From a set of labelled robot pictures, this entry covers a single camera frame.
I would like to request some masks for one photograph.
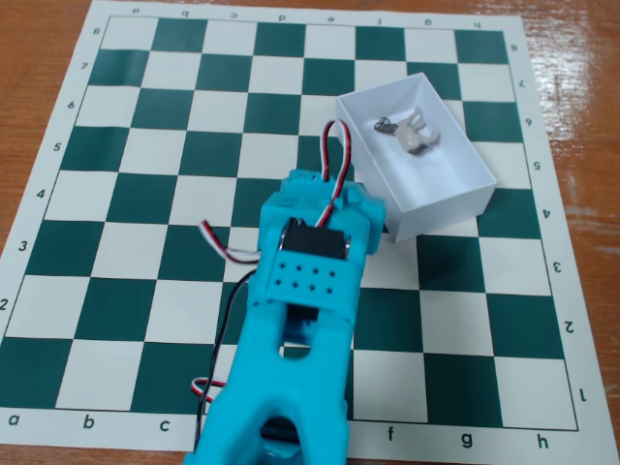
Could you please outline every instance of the white box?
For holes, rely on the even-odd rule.
[[[420,133],[441,132],[439,142],[420,155],[374,129],[382,116],[396,123],[416,107],[427,126]],[[386,226],[393,240],[484,212],[497,180],[424,74],[341,95],[336,115],[349,125],[356,173],[370,194],[386,201]]]

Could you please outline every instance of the cable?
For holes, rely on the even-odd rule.
[[[325,165],[324,159],[328,159],[327,153],[327,134],[329,133],[329,129],[333,125],[335,121],[331,120],[325,125],[325,129],[323,130],[323,136],[321,137],[321,160],[323,166]],[[331,199],[329,203],[321,213],[319,220],[315,224],[315,228],[322,228],[326,223],[331,213],[333,212],[334,205],[333,203],[340,197],[342,193],[342,188],[345,184],[345,177],[347,177],[347,172],[349,172],[349,166],[351,165],[351,133],[349,132],[349,127],[344,123],[344,121],[338,119],[338,126],[340,127],[345,145],[343,147],[343,158],[342,158],[342,166],[340,167],[340,172],[338,172],[338,176],[336,177],[336,183],[333,188],[333,192],[331,194]],[[328,166],[327,171],[322,172],[322,179],[327,181],[329,179]]]
[[[206,384],[204,386],[204,390],[202,391],[201,400],[198,406],[198,414],[196,416],[196,439],[194,441],[194,450],[198,447],[198,442],[201,438],[201,428],[202,428],[202,412],[204,411],[204,402],[206,401],[207,394],[209,392],[209,388],[211,385],[214,385],[215,380],[213,380],[213,374],[215,373],[215,363],[217,362],[217,356],[220,353],[220,347],[222,346],[222,341],[224,340],[224,334],[226,333],[226,328],[229,325],[229,319],[231,317],[231,309],[233,308],[234,300],[236,295],[239,293],[239,290],[246,284],[252,275],[256,273],[256,269],[249,271],[245,274],[232,288],[231,295],[229,295],[229,299],[226,302],[226,311],[224,312],[224,320],[222,321],[222,326],[217,333],[215,338],[215,344],[213,345],[213,354],[211,355],[211,365],[209,367],[209,376],[206,379]]]
[[[217,254],[224,260],[230,260],[235,264],[257,264],[259,262],[257,257],[259,258],[261,256],[260,251],[251,252],[247,250],[233,249],[232,247],[224,247],[224,245],[222,245],[222,242],[220,242],[220,239],[217,238],[215,232],[213,232],[213,229],[206,220],[202,220],[198,228],[199,230],[201,230],[202,237],[204,237],[204,239],[209,243],[209,245],[213,247],[213,250],[215,250],[215,252],[217,252]],[[233,256],[232,254],[248,255],[254,257],[254,259],[242,260]]]
[[[208,378],[194,378],[192,381],[192,392],[198,397],[202,397],[203,389],[199,387],[199,385],[206,385]],[[226,381],[213,380],[212,386],[216,386],[217,388],[223,388],[226,385]],[[206,396],[206,401],[208,403],[213,402],[213,397],[210,395]]]

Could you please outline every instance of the chessboard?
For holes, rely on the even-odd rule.
[[[519,18],[129,2],[90,9],[0,261],[0,441],[190,450],[190,383],[247,271],[197,224],[256,249],[281,179],[320,169],[335,97],[415,73],[498,186],[368,258],[350,456],[618,463]]]

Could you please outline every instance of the red wire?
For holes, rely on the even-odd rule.
[[[326,140],[327,140],[327,133],[329,132],[329,128],[331,128],[331,126],[333,125],[334,121],[329,121],[326,125],[325,125],[325,129],[323,131],[323,140],[322,143],[324,144],[324,155],[325,158],[327,158],[327,145],[326,145]],[[329,205],[327,206],[326,210],[324,210],[324,213],[322,213],[323,218],[321,220],[321,222],[319,222],[319,224],[317,225],[317,228],[322,228],[326,223],[327,220],[329,219],[329,217],[331,216],[331,213],[333,212],[333,208],[334,205],[333,203],[336,201],[336,199],[338,199],[338,197],[340,197],[340,194],[342,193],[342,189],[344,187],[345,184],[345,178],[347,177],[347,172],[349,171],[349,166],[351,165],[351,133],[349,132],[349,127],[347,126],[347,124],[342,121],[342,125],[345,128],[345,158],[342,161],[342,168],[340,169],[340,173],[338,174],[338,177],[336,178],[336,185],[334,187],[334,191],[333,194],[331,195],[331,199],[329,201]]]

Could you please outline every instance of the cyan 3d-printed part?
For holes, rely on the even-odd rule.
[[[326,225],[331,231],[312,228],[333,188],[333,179],[293,170],[263,205],[262,255],[231,374],[185,465],[346,463],[344,391],[359,285],[386,212],[347,182]],[[283,358],[285,341],[309,353]]]

